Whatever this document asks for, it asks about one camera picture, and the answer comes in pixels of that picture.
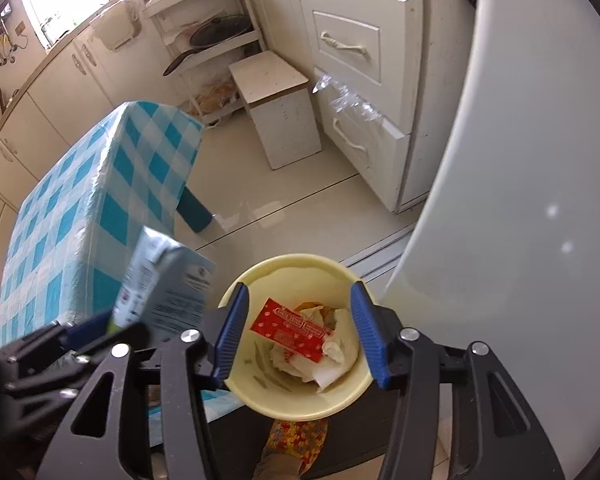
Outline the black frying pan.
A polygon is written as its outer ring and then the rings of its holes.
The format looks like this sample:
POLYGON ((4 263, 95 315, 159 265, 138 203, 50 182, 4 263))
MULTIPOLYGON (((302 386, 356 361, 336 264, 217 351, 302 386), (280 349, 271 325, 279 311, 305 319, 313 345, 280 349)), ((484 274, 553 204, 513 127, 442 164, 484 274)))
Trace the black frying pan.
POLYGON ((246 14, 217 16, 202 24, 189 38, 189 49, 180 53, 162 73, 171 75, 189 56, 217 46, 221 42, 252 32, 251 20, 246 14))

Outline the small white wooden stool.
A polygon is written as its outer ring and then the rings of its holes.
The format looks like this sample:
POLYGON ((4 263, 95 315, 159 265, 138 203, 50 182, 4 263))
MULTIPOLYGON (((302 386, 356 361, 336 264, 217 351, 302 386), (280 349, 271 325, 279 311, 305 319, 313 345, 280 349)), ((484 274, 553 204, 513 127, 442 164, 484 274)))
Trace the small white wooden stool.
POLYGON ((322 150, 309 79, 272 51, 230 64, 230 74, 274 170, 322 150))

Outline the colourful slipper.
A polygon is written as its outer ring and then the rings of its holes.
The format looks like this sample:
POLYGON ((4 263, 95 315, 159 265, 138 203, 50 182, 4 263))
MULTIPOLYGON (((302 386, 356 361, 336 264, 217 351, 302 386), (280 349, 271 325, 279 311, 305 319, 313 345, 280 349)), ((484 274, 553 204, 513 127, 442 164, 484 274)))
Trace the colourful slipper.
POLYGON ((253 480, 298 480, 320 456, 328 419, 312 422, 276 420, 272 425, 253 480))

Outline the clear plastic bag on drawer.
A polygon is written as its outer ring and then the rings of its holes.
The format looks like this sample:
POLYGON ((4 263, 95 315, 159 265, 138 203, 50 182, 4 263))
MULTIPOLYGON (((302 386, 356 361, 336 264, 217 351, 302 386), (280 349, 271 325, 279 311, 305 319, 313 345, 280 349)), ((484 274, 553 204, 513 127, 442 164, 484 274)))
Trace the clear plastic bag on drawer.
POLYGON ((343 84, 329 74, 321 74, 317 77, 312 93, 325 93, 328 90, 335 92, 335 97, 329 101, 330 106, 335 112, 350 110, 356 116, 363 119, 364 122, 376 122, 376 120, 384 118, 376 107, 361 98, 357 93, 351 91, 346 84, 343 84))

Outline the white paper napkin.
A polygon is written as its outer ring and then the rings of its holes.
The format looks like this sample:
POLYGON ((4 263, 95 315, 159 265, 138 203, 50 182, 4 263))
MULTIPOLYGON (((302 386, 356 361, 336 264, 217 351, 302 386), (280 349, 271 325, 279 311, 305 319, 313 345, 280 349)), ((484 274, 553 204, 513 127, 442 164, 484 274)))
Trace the white paper napkin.
POLYGON ((315 363, 279 344, 272 347, 270 359, 276 370, 302 382, 315 382, 318 390, 324 391, 348 374, 358 359, 360 346, 352 315, 348 309, 334 309, 315 302, 299 304, 296 311, 311 322, 330 329, 322 344, 321 361, 315 363))

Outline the white refrigerator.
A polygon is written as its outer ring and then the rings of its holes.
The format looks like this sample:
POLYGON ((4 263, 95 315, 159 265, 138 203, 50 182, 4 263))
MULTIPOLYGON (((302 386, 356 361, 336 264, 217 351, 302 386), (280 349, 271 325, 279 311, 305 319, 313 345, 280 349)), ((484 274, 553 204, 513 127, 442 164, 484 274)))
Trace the white refrigerator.
POLYGON ((567 478, 600 449, 600 14, 477 0, 460 106, 384 296, 454 347, 486 342, 567 478))

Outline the grey milk carton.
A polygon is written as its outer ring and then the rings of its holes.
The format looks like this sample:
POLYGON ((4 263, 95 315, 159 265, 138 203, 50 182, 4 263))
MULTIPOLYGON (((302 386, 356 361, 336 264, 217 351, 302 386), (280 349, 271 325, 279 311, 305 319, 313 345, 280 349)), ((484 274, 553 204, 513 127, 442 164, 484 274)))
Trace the grey milk carton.
POLYGON ((109 321, 110 330, 142 323, 154 344, 200 325, 215 264, 170 236, 140 232, 109 321))

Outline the white drawer cabinet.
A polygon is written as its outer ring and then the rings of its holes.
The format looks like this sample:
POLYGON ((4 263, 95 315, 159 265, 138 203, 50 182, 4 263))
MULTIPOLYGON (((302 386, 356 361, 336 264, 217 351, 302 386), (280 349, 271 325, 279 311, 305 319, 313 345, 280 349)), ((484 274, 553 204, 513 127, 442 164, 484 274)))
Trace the white drawer cabinet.
POLYGON ((364 122, 317 93, 325 132, 388 211, 432 188, 464 86, 469 0, 300 0, 316 78, 329 74, 384 116, 364 122))

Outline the red snack wrapper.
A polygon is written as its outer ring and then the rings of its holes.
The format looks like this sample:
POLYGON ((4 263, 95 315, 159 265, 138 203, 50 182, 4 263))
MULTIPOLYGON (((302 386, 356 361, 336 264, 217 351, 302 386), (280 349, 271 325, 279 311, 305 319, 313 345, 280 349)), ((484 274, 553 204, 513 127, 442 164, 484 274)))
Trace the red snack wrapper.
POLYGON ((323 344, 332 331, 307 318, 302 313, 286 308, 273 299, 264 306, 251 323, 253 332, 296 356, 303 356, 313 363, 323 359, 323 344))

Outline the blue checkered tablecloth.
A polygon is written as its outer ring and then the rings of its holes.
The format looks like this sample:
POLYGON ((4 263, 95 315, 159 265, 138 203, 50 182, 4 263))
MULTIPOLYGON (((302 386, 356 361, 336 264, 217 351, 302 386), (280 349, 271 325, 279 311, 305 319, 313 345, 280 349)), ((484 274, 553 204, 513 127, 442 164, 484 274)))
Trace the blue checkered tablecloth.
POLYGON ((204 126, 178 108, 119 105, 24 199, 0 289, 0 346, 114 306, 140 232, 192 218, 186 182, 204 126))

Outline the white lower kitchen cabinets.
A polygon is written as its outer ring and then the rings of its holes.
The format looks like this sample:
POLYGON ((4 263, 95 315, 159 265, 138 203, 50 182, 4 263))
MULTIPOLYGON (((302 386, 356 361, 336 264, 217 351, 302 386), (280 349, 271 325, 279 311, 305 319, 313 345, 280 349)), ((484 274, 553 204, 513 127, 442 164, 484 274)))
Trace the white lower kitchen cabinets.
POLYGON ((0 122, 0 287, 17 212, 70 146, 125 101, 183 102, 162 76, 168 62, 156 24, 140 18, 114 51, 81 26, 33 72, 0 122))

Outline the white shelf rack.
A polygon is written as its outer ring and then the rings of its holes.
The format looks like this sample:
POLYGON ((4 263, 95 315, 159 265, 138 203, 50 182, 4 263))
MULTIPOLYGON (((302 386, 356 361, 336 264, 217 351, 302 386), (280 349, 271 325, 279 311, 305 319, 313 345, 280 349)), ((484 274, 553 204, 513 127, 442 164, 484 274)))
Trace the white shelf rack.
POLYGON ((228 66, 268 50, 251 0, 148 0, 143 18, 169 55, 162 78, 205 125, 244 107, 228 66))

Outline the yellow plastic trash bucket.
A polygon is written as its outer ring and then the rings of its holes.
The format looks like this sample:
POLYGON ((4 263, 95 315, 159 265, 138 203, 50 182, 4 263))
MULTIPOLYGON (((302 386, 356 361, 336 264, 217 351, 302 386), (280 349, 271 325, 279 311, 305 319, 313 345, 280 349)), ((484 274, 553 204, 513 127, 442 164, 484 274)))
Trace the yellow plastic trash bucket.
POLYGON ((230 392, 264 416, 307 422, 353 404, 372 382, 353 323, 358 277, 311 254, 264 260, 236 278, 249 296, 230 392))

